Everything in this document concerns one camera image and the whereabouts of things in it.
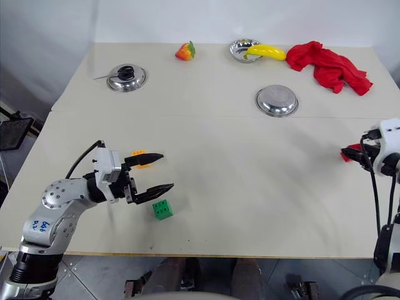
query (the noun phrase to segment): yellow banana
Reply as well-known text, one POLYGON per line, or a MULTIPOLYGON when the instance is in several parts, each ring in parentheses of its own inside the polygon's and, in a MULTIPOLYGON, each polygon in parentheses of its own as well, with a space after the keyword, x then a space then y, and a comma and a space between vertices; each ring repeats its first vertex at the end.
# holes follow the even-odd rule
POLYGON ((283 61, 286 59, 286 53, 277 47, 270 45, 254 45, 247 49, 244 53, 244 58, 248 58, 248 54, 250 55, 260 55, 260 56, 269 56, 270 58, 278 59, 283 61))

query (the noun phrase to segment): tabletop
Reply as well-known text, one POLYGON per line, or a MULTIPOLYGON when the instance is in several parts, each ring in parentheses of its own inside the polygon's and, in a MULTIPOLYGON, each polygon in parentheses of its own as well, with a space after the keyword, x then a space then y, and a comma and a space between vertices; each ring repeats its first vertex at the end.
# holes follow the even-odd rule
MULTIPOLYGON (((399 111, 400 92, 373 50, 334 49, 374 82, 360 97, 348 87, 333 94, 318 86, 310 67, 296 72, 281 61, 232 61, 226 45, 197 45, 200 54, 191 62, 169 61, 166 50, 153 56, 176 46, 95 45, 54 105, 0 210, 2 249, 18 248, 43 189, 103 139, 122 158, 135 150, 165 155, 131 175, 139 192, 174 183, 162 197, 174 216, 157 220, 156 200, 101 203, 81 216, 69 253, 371 258, 377 237, 370 177, 360 165, 345 163, 340 148, 399 111), (100 68, 88 77, 89 58, 110 49, 118 55, 95 64, 100 68), (120 58, 127 53, 149 69, 141 89, 116 93, 91 79, 101 68, 129 62, 120 58), (254 96, 268 84, 290 87, 298 111, 286 118, 261 113, 254 96)), ((91 158, 74 176, 93 170, 91 158)), ((386 219, 390 180, 379 177, 377 184, 386 219)))

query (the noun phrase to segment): metal bowl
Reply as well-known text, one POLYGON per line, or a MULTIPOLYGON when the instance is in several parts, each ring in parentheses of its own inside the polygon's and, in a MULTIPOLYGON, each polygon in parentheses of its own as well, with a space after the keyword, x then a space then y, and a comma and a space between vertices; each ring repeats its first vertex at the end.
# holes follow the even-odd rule
POLYGON ((120 64, 113 68, 107 77, 107 85, 113 91, 135 91, 147 80, 147 72, 134 64, 120 64))
POLYGON ((299 107, 296 95, 286 86, 267 86, 256 95, 257 107, 269 116, 290 116, 299 107))
POLYGON ((259 41, 256 41, 255 39, 238 39, 236 41, 233 41, 231 43, 231 46, 229 47, 229 50, 231 51, 232 56, 237 60, 240 61, 241 63, 252 63, 260 58, 262 56, 259 55, 247 55, 247 59, 244 59, 244 53, 246 50, 254 45, 260 44, 259 41))

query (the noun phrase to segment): green lego block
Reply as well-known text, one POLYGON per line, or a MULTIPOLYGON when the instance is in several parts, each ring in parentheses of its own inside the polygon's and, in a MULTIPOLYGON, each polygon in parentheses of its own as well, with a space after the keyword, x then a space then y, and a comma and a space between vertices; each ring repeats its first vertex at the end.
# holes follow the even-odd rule
POLYGON ((157 203, 154 203, 152 205, 152 208, 154 210, 154 215, 159 220, 163 220, 163 219, 173 216, 173 211, 172 211, 168 201, 166 201, 165 199, 162 201, 159 201, 157 203))

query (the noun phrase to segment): person's leg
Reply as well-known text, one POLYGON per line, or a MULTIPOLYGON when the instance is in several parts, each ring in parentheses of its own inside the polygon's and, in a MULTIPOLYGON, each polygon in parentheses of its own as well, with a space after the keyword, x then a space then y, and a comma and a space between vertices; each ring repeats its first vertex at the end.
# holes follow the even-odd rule
POLYGON ((232 274, 231 296, 242 300, 265 300, 263 278, 255 259, 237 259, 232 274))
POLYGON ((178 291, 181 288, 185 257, 170 257, 163 261, 144 285, 142 294, 178 291))

